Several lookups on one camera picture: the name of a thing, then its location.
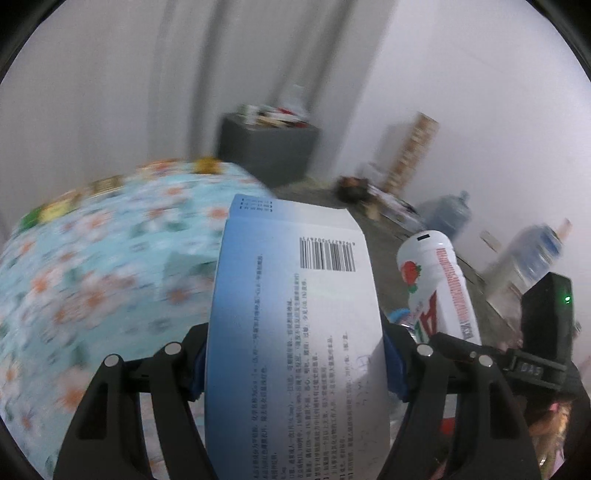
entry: wall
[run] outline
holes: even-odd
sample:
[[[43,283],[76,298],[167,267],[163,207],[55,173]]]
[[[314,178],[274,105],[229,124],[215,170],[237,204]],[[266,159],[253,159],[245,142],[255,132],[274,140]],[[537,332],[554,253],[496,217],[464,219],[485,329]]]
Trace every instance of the wall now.
[[[483,229],[507,243],[533,223],[573,222],[555,270],[573,280],[580,361],[591,342],[591,82],[575,56],[525,0],[400,0],[340,152],[316,175],[391,161],[417,111],[440,130],[404,197],[468,190],[474,218],[457,250],[475,268],[495,259]]]
[[[67,190],[214,153],[221,114],[293,82],[310,86],[318,152],[334,157],[393,3],[66,1],[0,84],[0,244]]]

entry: black device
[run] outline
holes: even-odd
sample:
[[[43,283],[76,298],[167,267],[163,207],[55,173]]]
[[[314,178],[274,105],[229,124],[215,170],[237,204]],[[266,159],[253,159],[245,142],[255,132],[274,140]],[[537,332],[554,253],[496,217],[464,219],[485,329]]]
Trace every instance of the black device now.
[[[553,275],[545,278],[524,301],[541,298],[537,290],[544,293],[544,299],[556,293],[568,296],[564,286],[570,287],[570,282],[565,280]],[[528,325],[548,321],[559,331],[569,331],[571,327],[564,324],[572,322],[572,310],[560,310],[562,307],[555,303],[545,305],[556,308],[537,320],[535,316],[543,314],[543,310],[524,309]],[[522,412],[515,396],[527,398],[528,408],[530,403],[533,405],[531,416],[531,412],[547,411],[548,402],[577,395],[580,377],[570,362],[570,354],[554,355],[570,352],[572,338],[569,344],[567,336],[556,336],[560,343],[556,346],[551,345],[552,333],[537,336],[536,341],[525,339],[525,345],[534,345],[531,348],[543,345],[543,349],[533,352],[552,354],[548,359],[531,350],[501,352],[442,333],[431,337],[429,344],[417,345],[406,328],[390,324],[384,316],[382,328],[388,388],[409,406],[378,480],[428,479],[440,446],[439,428],[447,394],[457,394],[458,402],[444,478],[541,478],[528,434],[528,411]],[[217,479],[187,403],[204,390],[206,341],[207,324],[203,324],[192,327],[182,343],[169,343],[152,357],[125,362],[118,355],[107,356],[73,417],[54,479],[152,479],[139,412],[140,392],[152,396],[158,437],[171,480]],[[578,382],[569,382],[569,378]],[[0,444],[3,480],[41,478],[3,424]],[[231,458],[232,452],[228,452],[228,461]],[[591,468],[591,427],[583,432],[572,459],[553,478],[586,479],[587,468]]]

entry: floor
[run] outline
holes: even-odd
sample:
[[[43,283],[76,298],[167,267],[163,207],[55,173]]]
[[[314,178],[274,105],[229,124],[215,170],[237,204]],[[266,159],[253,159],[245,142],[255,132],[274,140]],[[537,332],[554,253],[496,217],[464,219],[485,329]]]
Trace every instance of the floor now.
[[[387,314],[392,310],[408,306],[408,290],[396,265],[396,253],[400,245],[410,236],[409,232],[384,217],[379,221],[370,220],[361,207],[341,202],[331,188],[310,180],[279,187],[274,190],[274,193],[283,200],[332,208],[348,208],[365,234],[380,307]],[[466,278],[483,343],[494,346],[512,343],[515,339],[514,332],[484,299],[482,279],[463,260],[459,259],[459,265]]]

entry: light blue floral cloth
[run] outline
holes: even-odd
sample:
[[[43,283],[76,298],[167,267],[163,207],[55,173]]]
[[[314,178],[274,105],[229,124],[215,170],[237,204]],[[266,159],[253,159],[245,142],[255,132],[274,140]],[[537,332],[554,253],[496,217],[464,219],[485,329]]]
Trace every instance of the light blue floral cloth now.
[[[150,356],[208,321],[230,203],[269,196],[235,165],[183,168],[130,177],[118,194],[15,231],[0,257],[0,416],[45,478],[106,355]],[[149,399],[142,415],[152,470],[166,478]]]

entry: clear plastic bottle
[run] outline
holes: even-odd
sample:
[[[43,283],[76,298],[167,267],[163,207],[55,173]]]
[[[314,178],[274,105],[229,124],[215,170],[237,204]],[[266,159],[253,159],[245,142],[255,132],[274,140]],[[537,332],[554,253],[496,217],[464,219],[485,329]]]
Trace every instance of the clear plastic bottle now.
[[[562,253],[562,240],[568,235],[566,220],[556,234],[548,225],[534,225],[522,231],[485,274],[485,297],[505,320],[521,320],[521,296],[538,283]]]
[[[444,233],[452,242],[460,231],[472,218],[472,213],[466,202],[468,192],[462,190],[459,197],[447,195],[437,203],[432,214],[427,217],[427,230],[437,230]]]
[[[533,227],[526,237],[515,252],[515,264],[527,291],[550,271],[562,252],[562,242],[548,225]]]

